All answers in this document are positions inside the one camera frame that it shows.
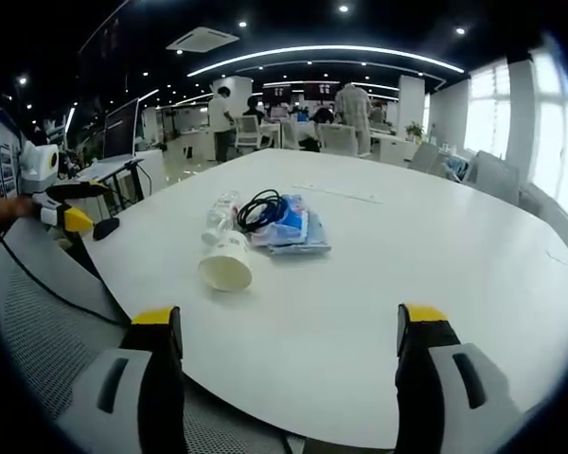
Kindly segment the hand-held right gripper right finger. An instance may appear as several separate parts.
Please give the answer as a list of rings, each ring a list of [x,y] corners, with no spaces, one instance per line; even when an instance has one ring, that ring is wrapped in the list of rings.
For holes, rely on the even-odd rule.
[[[398,453],[494,453],[524,421],[503,371],[432,306],[398,309]]]

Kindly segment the person's left hand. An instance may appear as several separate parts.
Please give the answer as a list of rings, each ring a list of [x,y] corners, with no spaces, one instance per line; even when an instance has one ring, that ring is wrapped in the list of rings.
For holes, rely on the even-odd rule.
[[[10,222],[17,218],[31,217],[33,214],[34,202],[32,198],[27,196],[0,197],[0,222]]]

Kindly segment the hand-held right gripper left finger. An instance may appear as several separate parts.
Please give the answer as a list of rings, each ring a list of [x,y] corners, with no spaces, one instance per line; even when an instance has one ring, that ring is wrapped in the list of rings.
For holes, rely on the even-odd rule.
[[[85,453],[186,453],[182,359],[180,308],[138,314],[76,379],[60,429]]]

